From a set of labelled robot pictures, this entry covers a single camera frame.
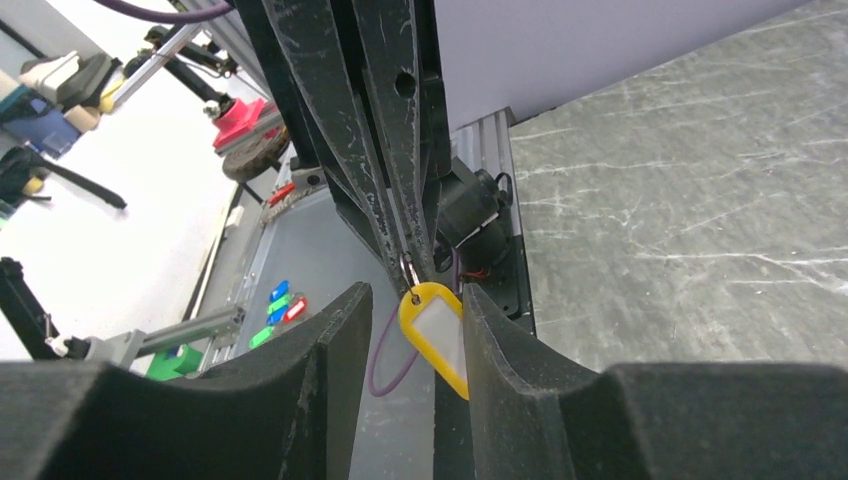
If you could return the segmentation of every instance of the gray wall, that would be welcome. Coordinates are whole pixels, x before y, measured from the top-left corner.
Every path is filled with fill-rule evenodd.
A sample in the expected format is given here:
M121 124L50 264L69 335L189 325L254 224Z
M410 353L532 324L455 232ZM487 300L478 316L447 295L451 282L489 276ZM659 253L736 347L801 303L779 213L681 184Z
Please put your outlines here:
M808 1L435 0L451 126L537 115Z
M35 55L12 37L0 32L0 70L16 78L24 62L34 60Z
M90 0L54 0L89 3ZM0 0L0 18L45 55L72 50L86 57L102 50L46 0Z

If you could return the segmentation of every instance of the metal rail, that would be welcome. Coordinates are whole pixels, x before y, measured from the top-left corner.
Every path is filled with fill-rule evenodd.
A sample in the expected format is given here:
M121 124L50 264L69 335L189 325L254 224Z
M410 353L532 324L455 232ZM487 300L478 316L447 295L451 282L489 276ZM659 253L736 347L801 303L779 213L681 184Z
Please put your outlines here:
M155 55L144 62L144 64L139 67L139 69L132 74L132 76L130 76L130 78L128 78L127 81L120 86L120 88L118 88L118 91L112 94L112 100L115 104L114 108L119 108L123 105L124 102L137 92L142 85L150 80L150 77L164 67L165 64L171 61L183 47L191 42L200 30L201 26L197 24L186 25L180 28L173 37L168 39L168 41L166 41L165 44L156 51Z
M224 332L236 331L241 327L243 320L244 310L241 307L224 307L209 315L148 334L138 350L138 356L143 357Z

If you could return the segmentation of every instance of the red part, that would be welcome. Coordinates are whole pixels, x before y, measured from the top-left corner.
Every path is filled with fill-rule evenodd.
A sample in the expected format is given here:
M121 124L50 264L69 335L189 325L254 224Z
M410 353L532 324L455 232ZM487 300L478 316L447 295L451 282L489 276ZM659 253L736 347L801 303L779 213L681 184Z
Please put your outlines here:
M227 113L212 120L212 124L218 127L218 135L212 142L212 146L221 148L253 130L263 107L265 107L265 99L263 98L258 98L251 103L244 103L241 99L236 99Z
M483 279L489 277L489 272L487 272L485 268L481 268L479 272L465 272L465 273L461 274L461 276L476 278L478 280L483 280Z
M277 128L272 128L271 130L268 130L267 132L265 132L265 135L262 135L262 138L264 138L265 140L268 140L269 138L273 137L274 135L280 133L281 128L283 128L283 127L277 127Z
M282 188L274 192L271 195L271 198L268 199L268 205L273 207L274 205L280 203L284 198L288 197L291 192L294 191L294 184L289 182L283 185Z
M286 310L286 314L283 315L283 323L290 323L295 318L299 317L300 314L306 311L308 303L306 303L306 299L300 297L294 304Z

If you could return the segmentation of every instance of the gray marble surface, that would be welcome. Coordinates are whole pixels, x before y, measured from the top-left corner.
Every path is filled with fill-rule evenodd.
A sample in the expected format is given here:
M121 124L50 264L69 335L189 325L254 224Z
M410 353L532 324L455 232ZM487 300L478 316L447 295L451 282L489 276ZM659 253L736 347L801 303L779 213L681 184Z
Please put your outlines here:
M848 1L510 134L539 337L560 353L848 366Z

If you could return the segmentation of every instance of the key tag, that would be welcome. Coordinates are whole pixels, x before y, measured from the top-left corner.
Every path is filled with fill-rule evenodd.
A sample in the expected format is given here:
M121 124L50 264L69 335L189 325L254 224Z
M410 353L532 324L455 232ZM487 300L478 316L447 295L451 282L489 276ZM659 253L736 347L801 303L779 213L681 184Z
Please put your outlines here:
M403 334L460 397L468 400L462 302L446 286L413 285L398 310Z

